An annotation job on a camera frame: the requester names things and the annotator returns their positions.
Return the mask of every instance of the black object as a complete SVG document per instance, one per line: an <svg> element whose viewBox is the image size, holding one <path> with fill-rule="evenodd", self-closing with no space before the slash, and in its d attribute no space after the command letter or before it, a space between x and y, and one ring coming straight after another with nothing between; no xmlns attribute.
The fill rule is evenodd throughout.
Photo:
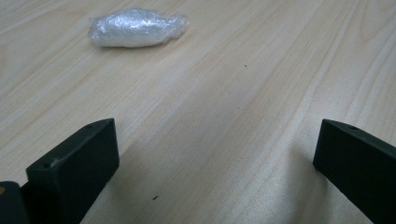
<svg viewBox="0 0 396 224"><path fill-rule="evenodd" d="M0 182L0 224L79 223L119 164L114 119L81 128L26 169L22 188Z"/></svg>
<svg viewBox="0 0 396 224"><path fill-rule="evenodd" d="M396 147L324 119L314 166L374 223L396 223Z"/></svg>

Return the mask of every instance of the plastic-wrapped package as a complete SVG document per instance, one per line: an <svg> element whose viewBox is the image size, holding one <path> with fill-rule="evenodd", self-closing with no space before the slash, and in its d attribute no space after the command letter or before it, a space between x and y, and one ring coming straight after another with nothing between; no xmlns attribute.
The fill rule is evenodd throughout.
<svg viewBox="0 0 396 224"><path fill-rule="evenodd" d="M188 25L186 16L134 7L93 19L88 36L101 47L138 48L179 38Z"/></svg>

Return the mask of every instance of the white object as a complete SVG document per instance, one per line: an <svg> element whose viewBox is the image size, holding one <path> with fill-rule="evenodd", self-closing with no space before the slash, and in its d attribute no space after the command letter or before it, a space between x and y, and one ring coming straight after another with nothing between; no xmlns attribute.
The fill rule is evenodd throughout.
<svg viewBox="0 0 396 224"><path fill-rule="evenodd" d="M134 7L93 19L88 36L101 47L138 48L179 38L188 25L186 16Z"/></svg>

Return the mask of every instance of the light wood grain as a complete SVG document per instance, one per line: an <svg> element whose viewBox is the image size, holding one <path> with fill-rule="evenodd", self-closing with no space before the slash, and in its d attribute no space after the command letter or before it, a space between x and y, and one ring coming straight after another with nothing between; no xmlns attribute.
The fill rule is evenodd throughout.
<svg viewBox="0 0 396 224"><path fill-rule="evenodd" d="M89 18L127 7L191 27L92 44ZM322 119L396 145L395 48L394 0L3 0L0 176L115 118L120 169L82 223L370 223L311 161Z"/></svg>

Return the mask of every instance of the wooden table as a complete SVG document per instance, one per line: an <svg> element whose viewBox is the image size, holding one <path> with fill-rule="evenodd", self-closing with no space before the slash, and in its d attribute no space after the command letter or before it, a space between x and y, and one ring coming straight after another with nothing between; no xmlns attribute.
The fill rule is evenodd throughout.
<svg viewBox="0 0 396 224"><path fill-rule="evenodd" d="M190 18L101 49L89 18ZM0 176L115 118L120 169L82 223L370 223L312 166L322 119L396 145L394 0L2 0Z"/></svg>

